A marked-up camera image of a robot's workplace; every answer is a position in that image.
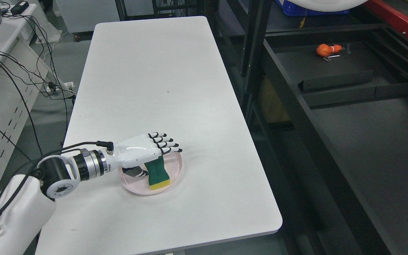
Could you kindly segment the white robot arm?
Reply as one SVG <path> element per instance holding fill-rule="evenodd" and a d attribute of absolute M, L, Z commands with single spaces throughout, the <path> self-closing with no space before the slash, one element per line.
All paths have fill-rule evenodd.
<path fill-rule="evenodd" d="M 0 255 L 22 255 L 52 217 L 55 199 L 70 194 L 81 181 L 107 173 L 112 154 L 83 149 L 72 157 L 49 155 L 32 173 L 13 176 L 0 192 Z"/>

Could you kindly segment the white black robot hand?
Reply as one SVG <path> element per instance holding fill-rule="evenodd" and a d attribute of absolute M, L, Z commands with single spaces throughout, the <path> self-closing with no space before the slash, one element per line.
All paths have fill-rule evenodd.
<path fill-rule="evenodd" d="M 173 152 L 182 152 L 179 144 L 165 133 L 151 132 L 115 143 L 112 155 L 107 151 L 103 151 L 103 155 L 111 171 L 134 168 Z"/>

